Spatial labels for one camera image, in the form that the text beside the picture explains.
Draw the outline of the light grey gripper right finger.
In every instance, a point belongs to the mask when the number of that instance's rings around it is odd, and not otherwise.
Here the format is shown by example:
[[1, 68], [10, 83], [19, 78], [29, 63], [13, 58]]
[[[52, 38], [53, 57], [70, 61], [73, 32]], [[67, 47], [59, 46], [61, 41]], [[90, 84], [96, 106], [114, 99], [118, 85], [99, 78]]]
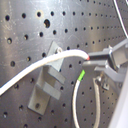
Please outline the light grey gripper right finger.
[[115, 71], [107, 61], [86, 61], [83, 63], [83, 69], [89, 80], [105, 89], [111, 86], [114, 90], [120, 90], [126, 75], [124, 68]]

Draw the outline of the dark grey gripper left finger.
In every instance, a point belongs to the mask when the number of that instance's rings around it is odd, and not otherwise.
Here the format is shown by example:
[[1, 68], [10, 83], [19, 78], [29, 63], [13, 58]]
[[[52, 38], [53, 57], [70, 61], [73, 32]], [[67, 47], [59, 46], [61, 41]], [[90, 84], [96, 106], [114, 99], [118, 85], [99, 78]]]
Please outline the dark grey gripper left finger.
[[112, 69], [128, 61], [128, 39], [121, 41], [112, 48], [104, 48], [102, 51], [91, 52], [91, 60], [108, 60]]

